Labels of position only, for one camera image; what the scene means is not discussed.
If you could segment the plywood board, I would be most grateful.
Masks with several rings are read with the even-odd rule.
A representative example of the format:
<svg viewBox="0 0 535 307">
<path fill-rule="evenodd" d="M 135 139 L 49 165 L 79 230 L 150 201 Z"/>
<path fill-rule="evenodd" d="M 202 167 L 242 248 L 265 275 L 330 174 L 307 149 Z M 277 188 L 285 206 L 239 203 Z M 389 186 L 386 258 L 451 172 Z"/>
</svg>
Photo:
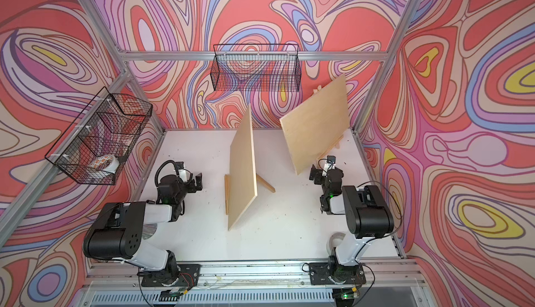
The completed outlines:
<svg viewBox="0 0 535 307">
<path fill-rule="evenodd" d="M 346 77 L 335 78 L 280 119 L 296 174 L 325 156 L 350 127 Z"/>
<path fill-rule="evenodd" d="M 258 195 L 251 106 L 247 107 L 230 148 L 228 231 Z"/>
</svg>

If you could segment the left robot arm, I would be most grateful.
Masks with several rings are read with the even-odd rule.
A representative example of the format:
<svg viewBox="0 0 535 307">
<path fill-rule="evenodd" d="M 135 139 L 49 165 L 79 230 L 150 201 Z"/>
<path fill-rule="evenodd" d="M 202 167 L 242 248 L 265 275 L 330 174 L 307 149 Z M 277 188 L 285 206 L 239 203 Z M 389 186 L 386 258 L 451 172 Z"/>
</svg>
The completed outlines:
<svg viewBox="0 0 535 307">
<path fill-rule="evenodd" d="M 176 222 L 185 214 L 185 197 L 203 190 L 203 175 L 194 175 L 182 161 L 165 161 L 155 173 L 157 198 L 145 202 L 104 205 L 83 241 L 86 258 L 136 266 L 144 287 L 183 287 L 199 280 L 199 265 L 179 265 L 173 251 L 143 238 L 144 228 Z"/>
</svg>

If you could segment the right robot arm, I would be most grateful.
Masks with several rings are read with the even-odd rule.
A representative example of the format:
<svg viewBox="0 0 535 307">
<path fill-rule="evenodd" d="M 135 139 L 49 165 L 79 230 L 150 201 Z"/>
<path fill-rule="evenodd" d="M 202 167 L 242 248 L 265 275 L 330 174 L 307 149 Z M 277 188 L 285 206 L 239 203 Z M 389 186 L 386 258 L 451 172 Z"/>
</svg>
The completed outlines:
<svg viewBox="0 0 535 307">
<path fill-rule="evenodd" d="M 344 186 L 341 169 L 311 167 L 309 179 L 320 185 L 320 210 L 346 220 L 347 233 L 334 233 L 327 241 L 328 259 L 310 262 L 307 273 L 313 286 L 366 283 L 362 256 L 371 243 L 394 232 L 394 217 L 376 185 Z"/>
</svg>

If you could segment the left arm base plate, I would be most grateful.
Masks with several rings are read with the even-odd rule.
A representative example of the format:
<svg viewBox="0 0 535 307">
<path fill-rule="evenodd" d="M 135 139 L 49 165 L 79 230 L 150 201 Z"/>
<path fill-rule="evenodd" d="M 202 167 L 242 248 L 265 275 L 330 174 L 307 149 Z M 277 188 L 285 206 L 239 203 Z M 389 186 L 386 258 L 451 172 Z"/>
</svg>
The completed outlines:
<svg viewBox="0 0 535 307">
<path fill-rule="evenodd" d="M 143 271 L 139 273 L 142 287 L 183 287 L 197 286 L 200 277 L 200 264 L 178 263 L 157 272 Z"/>
</svg>

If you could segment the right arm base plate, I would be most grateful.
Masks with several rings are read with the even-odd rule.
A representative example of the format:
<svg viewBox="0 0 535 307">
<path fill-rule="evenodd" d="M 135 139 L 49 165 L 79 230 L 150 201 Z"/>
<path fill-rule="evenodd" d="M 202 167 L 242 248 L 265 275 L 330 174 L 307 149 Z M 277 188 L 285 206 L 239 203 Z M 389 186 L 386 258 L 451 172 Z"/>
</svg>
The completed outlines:
<svg viewBox="0 0 535 307">
<path fill-rule="evenodd" d="M 366 284 L 362 265 L 342 266 L 327 262 L 312 262 L 306 265 L 306 272 L 313 286 Z"/>
</svg>

